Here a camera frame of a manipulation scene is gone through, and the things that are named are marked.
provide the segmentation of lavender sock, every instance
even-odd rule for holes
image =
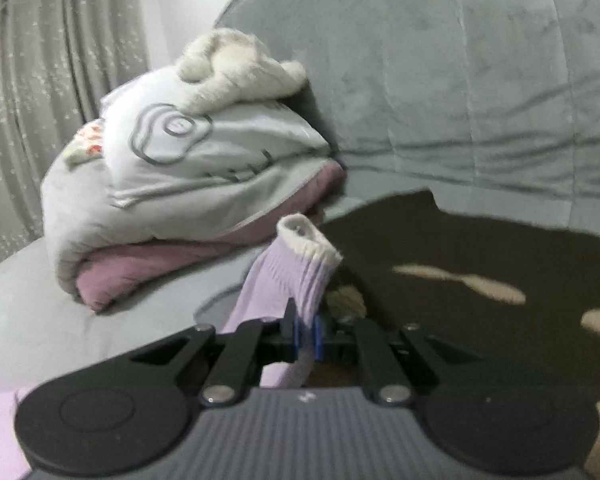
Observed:
[[[296,300],[304,323],[304,347],[293,364],[262,371],[260,386],[299,388],[311,373],[314,348],[309,332],[327,283],[342,260],[338,251],[304,215],[282,218],[278,237],[254,262],[231,316],[222,329],[233,332],[243,321],[283,317],[289,298]]]

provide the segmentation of pink blanket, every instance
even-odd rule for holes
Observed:
[[[250,224],[210,242],[156,240],[144,244],[111,246],[93,251],[80,265],[76,285],[85,304],[99,312],[141,283],[191,264],[227,254],[240,246],[261,243],[275,234],[283,216],[306,213],[344,177],[333,161],[295,195]]]

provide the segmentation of white sock cuff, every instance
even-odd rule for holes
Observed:
[[[336,267],[342,256],[330,241],[302,214],[281,218],[277,225],[278,236],[296,254],[305,258],[318,258]]]

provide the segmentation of gray fabric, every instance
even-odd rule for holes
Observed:
[[[60,149],[146,71],[141,36],[136,0],[0,0],[0,261],[42,234]]]
[[[103,152],[117,206],[209,187],[222,194],[282,159],[329,155],[320,134],[275,101],[183,115],[173,103],[189,87],[168,66],[137,78],[121,96],[112,96]]]
[[[351,169],[600,198],[600,0],[234,0]]]
[[[157,196],[128,208],[112,204],[104,161],[68,170],[59,157],[43,186],[45,240],[60,286],[76,294],[78,265],[93,250],[153,240],[210,240],[263,216],[295,194],[329,161],[280,160],[257,177]]]
[[[55,282],[44,238],[0,264],[0,390],[58,375],[179,332],[240,280],[257,248],[183,269],[95,315]]]
[[[223,290],[218,295],[205,303],[194,316],[200,323],[208,323],[220,330],[231,316],[235,304],[240,297],[242,283]]]

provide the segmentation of circular pad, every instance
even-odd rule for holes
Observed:
[[[454,376],[427,399],[427,426],[444,451],[511,476],[548,474],[584,462],[599,430],[593,402],[574,387],[539,384],[515,370],[480,384],[494,377],[482,364],[455,367]]]
[[[171,385],[86,386],[53,381],[16,413],[16,435],[34,466],[62,476],[112,476],[164,455],[189,423]]]

